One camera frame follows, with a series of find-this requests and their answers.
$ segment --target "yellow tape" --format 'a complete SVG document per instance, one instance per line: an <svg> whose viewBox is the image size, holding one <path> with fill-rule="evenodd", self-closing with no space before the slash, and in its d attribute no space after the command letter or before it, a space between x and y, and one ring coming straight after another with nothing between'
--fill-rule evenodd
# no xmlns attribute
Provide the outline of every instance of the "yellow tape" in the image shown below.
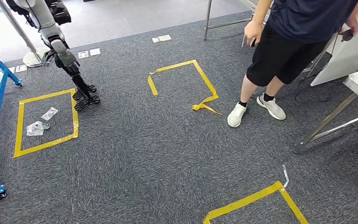
<svg viewBox="0 0 358 224"><path fill-rule="evenodd" d="M70 90L64 90L64 91L60 91L60 92L55 92L55 93L51 93L51 94L47 94L47 95L43 95L43 96L39 96L39 97L34 97L34 98L29 98L29 99L25 99L25 100L20 100L19 101L19 114L18 114L18 121L17 121L17 131L16 131L16 143L14 146L14 155L13 158L15 157L19 157L28 153L32 153L47 147L51 147L51 146L55 146L57 144L63 143L65 141L68 141L72 138L77 138L78 136L78 131L79 131L79 120L78 120L78 116L77 116L77 111L75 110L75 105L76 105L76 101L72 98L73 94L75 93L75 89L70 89ZM66 94L66 93L70 93L70 98L71 98L71 105L72 105L72 119L73 119L73 133L62 137L60 139L57 140L53 140L50 142L46 142L43 143L41 145L37 145L31 148L27 148L27 149L23 149L21 150L21 137L22 137L22 128L23 128L23 116L24 116L24 104L25 103L29 103L29 102L33 102L33 101L37 101L37 100L41 100L41 99L46 99L46 98L50 98L50 97L55 97L55 96L59 96L62 94Z"/></svg>
<svg viewBox="0 0 358 224"><path fill-rule="evenodd" d="M161 71L165 71L165 70L169 70L169 69L173 69L173 68L177 68L177 67L180 67L180 66L183 66L183 65L188 65L188 64L194 64L194 66L195 66L195 68L197 69L198 73L201 75L202 80L204 80L205 84L207 84L209 90L212 92L212 96L207 97L206 99L204 99L201 103L199 103L199 104L197 104L197 105L192 105L192 109L195 110L195 111L197 111L197 110L199 110L200 108L205 108L205 109L207 109L207 110L210 110L210 111L213 112L213 113L222 115L221 113L216 112L216 111L215 111L214 109L212 109L211 107L205 105L206 102L210 102L210 101L212 101L212 100L214 100L214 99L217 99L217 98L219 98L219 96L217 95L215 88L213 87L213 85L211 84L211 82L209 81L209 79L207 78L207 76L205 75L204 71L202 71L200 65L197 63L196 60L191 60L191 61L187 61L187 62L182 62L182 63L179 63L179 64L173 64L173 65L170 65L170 66L166 66L166 67L163 67L163 68L156 69L156 71L154 71L153 73L151 73L151 74L148 76L148 78L147 78L147 82L149 83L151 92L153 93L154 96L158 95L157 90L156 90L156 87L154 86L153 80L151 79L151 76L152 76L154 73L156 73L156 72L161 72Z"/></svg>
<svg viewBox="0 0 358 224"><path fill-rule="evenodd" d="M222 216L224 214L227 214L231 211L234 211L236 209L242 208L252 202L255 202L267 195L270 195L274 192L279 190L279 192L282 194L285 201L288 203L289 207L292 209L294 215L296 218L300 221L301 224L308 224L307 220L305 220L304 216L301 214L300 210L296 206L296 204L293 202L293 200L290 198L289 194L285 189L283 189L283 185L281 182L276 181L273 185L264 188L263 190L260 190L252 195L249 195L241 200L238 200L236 202L233 202L231 204L228 204L224 207L215 209L213 211L210 211L207 216L205 216L204 220L202 221L203 224L210 224L211 219L214 219L216 217Z"/></svg>
<svg viewBox="0 0 358 224"><path fill-rule="evenodd" d="M300 212L300 210L298 209L297 205L293 202L293 200L291 199L291 197L289 196L287 191L285 189L284 190L279 189L279 192L281 193L281 195L283 196L285 201L288 203L289 207L293 211L293 213L296 216L296 218L300 221L300 223L301 224L308 224L307 220L305 219L303 214Z"/></svg>

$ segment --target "metal table leg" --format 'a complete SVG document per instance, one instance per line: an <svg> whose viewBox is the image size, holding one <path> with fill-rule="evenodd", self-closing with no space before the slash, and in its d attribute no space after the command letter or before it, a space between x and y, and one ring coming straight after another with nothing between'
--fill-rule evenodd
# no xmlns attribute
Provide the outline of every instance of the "metal table leg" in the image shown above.
<svg viewBox="0 0 358 224"><path fill-rule="evenodd" d="M218 28L218 27L224 27L224 26L228 26L228 25L241 23L241 22L247 22L247 21L251 21L252 18L253 18L253 14L252 14L252 16L250 18L248 18L248 19L243 19L243 20L238 20L238 21L233 21L233 22L226 22L226 23L210 26L209 25L209 16L211 14L211 6L212 6L212 0L209 0L208 9L207 9L207 19L205 20L205 27L204 27L204 30L205 30L205 32L204 32L204 41L207 40L207 35L208 35L208 30L209 29Z"/></svg>
<svg viewBox="0 0 358 224"><path fill-rule="evenodd" d="M298 153L300 149L302 149L302 147L315 140L318 139L322 136L325 136L331 132L337 131L343 127L346 127L350 124L353 124L355 122L358 122L358 118L354 119L350 122L345 123L344 125L341 125L339 127L333 128L331 130L328 130L324 133L319 134L337 115L339 115L349 104L351 104L356 98L357 98L357 94L356 93L352 93L350 96L348 96L348 98L346 98L340 105L337 106L337 108L335 108L333 110L333 112L331 112L322 122L320 122L313 130L312 132L310 132L307 136L305 136L303 138L303 140L296 145L296 147L294 149L292 149L293 153Z"/></svg>
<svg viewBox="0 0 358 224"><path fill-rule="evenodd" d="M209 25L209 15L211 14L211 6L212 6L212 0L209 0L208 4L208 10L207 10L207 19L205 20L205 33L204 33L204 41L207 40L207 34L208 34L208 25Z"/></svg>

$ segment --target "plastic bag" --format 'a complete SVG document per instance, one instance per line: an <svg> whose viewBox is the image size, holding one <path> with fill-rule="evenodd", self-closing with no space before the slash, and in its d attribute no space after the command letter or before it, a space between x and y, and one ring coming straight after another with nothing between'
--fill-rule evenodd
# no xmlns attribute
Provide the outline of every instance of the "plastic bag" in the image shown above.
<svg viewBox="0 0 358 224"><path fill-rule="evenodd" d="M45 114L43 114L43 116L41 118L45 119L45 120L50 120L57 112L58 112L57 109L55 109L54 107L51 107L50 110L47 111Z"/></svg>
<svg viewBox="0 0 358 224"><path fill-rule="evenodd" d="M43 130L43 123L41 121L37 121L27 126L27 136L41 136L43 135Z"/></svg>

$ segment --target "black shorts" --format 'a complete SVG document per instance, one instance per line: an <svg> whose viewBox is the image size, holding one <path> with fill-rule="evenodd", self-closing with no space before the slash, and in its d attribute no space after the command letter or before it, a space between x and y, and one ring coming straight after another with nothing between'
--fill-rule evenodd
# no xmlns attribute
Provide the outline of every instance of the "black shorts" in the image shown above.
<svg viewBox="0 0 358 224"><path fill-rule="evenodd" d="M246 76L257 86L268 85L274 76L290 84L322 52L328 41L304 44L289 40L267 22Z"/></svg>

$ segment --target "person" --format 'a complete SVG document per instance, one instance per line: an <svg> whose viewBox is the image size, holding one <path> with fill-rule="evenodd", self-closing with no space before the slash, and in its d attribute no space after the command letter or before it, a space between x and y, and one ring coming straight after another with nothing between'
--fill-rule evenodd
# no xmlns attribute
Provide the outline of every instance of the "person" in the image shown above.
<svg viewBox="0 0 358 224"><path fill-rule="evenodd" d="M257 44L252 64L243 78L241 98L227 117L238 127L248 100L258 86L266 86L257 104L279 120L286 119L275 95L290 84L318 56L329 39L345 23L358 32L358 0L275 0L264 29L262 24L272 0L259 0L255 14L245 29L247 45Z"/></svg>

